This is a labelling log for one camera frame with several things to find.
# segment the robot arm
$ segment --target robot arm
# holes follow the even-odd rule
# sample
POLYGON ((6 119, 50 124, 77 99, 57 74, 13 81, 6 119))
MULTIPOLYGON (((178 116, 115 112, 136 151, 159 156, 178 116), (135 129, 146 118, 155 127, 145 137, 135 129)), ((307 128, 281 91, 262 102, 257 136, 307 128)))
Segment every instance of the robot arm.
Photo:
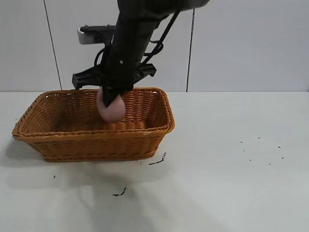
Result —
POLYGON ((163 40, 179 12, 204 6, 209 0, 118 0, 119 16, 116 26, 81 27, 81 44, 104 43, 92 68, 73 74, 76 89, 86 85, 102 86, 103 102, 108 107, 117 95, 123 95, 156 69, 147 62, 163 49, 163 40), (160 22, 174 14, 162 37, 150 41, 160 22), (148 43, 156 43, 151 53, 145 53, 148 43), (100 54, 102 59, 97 64, 100 54))

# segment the white table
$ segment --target white table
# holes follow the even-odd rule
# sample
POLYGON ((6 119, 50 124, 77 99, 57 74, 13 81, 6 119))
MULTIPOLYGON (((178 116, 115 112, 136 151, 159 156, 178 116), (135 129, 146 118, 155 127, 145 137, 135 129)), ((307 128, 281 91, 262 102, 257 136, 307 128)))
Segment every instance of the white table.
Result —
POLYGON ((0 231, 309 231, 309 93, 170 93, 152 159, 82 163, 11 138, 38 94, 0 93, 0 231))

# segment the basket rim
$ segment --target basket rim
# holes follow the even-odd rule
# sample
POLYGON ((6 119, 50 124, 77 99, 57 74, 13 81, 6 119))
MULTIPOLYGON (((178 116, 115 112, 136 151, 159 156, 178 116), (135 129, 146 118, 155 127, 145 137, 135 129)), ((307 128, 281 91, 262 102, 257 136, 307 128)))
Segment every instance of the basket rim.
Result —
POLYGON ((24 133, 21 131, 21 127, 24 125, 25 121, 27 121, 27 118, 32 112, 35 112, 35 109, 40 105, 40 102, 48 95, 67 95, 67 94, 80 94, 80 93, 94 93, 97 92, 97 89, 81 89, 81 90, 53 90, 53 91, 48 91, 45 93, 40 94, 34 102, 29 106, 29 108, 26 110, 26 112, 23 114, 23 116, 19 119, 19 121, 16 123, 15 128, 12 131, 12 135, 14 138, 19 139, 19 140, 29 140, 33 138, 34 140, 37 139, 42 139, 45 140, 50 138, 50 139, 61 139, 65 137, 70 137, 73 140, 79 140, 78 137, 88 137, 89 135, 92 136, 92 139, 102 139, 102 138, 119 138, 120 135, 126 137, 126 136, 134 136, 134 137, 140 137, 140 136, 145 136, 148 135, 150 137, 157 137, 160 134, 166 134, 171 132, 174 127, 174 118, 173 114, 171 112, 170 104, 168 97, 166 93, 155 87, 138 87, 134 88, 132 91, 153 91, 153 92, 159 92, 162 94, 162 99, 164 101, 165 109, 167 110, 167 117, 168 117, 168 122, 166 125, 162 127, 153 127, 153 128, 147 128, 147 129, 118 129, 118 130, 80 130, 80 131, 71 131, 71 132, 37 132, 37 133, 24 133))

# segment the black arm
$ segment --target black arm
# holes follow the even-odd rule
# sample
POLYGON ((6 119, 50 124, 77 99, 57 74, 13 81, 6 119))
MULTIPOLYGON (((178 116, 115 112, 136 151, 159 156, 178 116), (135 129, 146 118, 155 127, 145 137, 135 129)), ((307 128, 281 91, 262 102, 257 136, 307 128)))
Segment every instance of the black arm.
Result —
MULTIPOLYGON (((120 13, 114 28, 113 40, 108 39, 111 37, 108 36, 111 30, 105 31, 103 29, 100 32, 105 39, 102 61, 98 66, 95 64, 89 70, 74 74, 72 82, 75 88, 84 85, 102 86, 103 101, 106 106, 109 106, 118 94, 122 95, 124 92, 130 91, 136 82, 147 75, 153 76, 155 74, 156 69, 152 64, 146 64, 146 62, 141 64, 140 62, 152 33, 160 22, 170 14, 174 14, 173 22, 180 11, 204 6, 208 1, 118 0, 120 13)), ((84 33, 88 33, 89 29, 84 28, 83 30, 84 33)), ((162 50, 162 41, 156 43, 154 52, 148 54, 145 61, 162 50)))

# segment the woven basket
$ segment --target woven basket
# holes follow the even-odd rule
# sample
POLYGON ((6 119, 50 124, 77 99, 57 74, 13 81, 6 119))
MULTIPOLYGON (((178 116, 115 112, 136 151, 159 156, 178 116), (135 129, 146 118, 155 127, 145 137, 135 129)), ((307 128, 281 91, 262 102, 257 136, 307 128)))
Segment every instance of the woven basket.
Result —
POLYGON ((97 90, 40 95, 16 123, 13 137, 48 162, 140 160, 152 157, 174 129, 164 91, 137 88, 124 95, 125 119, 108 124, 98 114, 97 90))

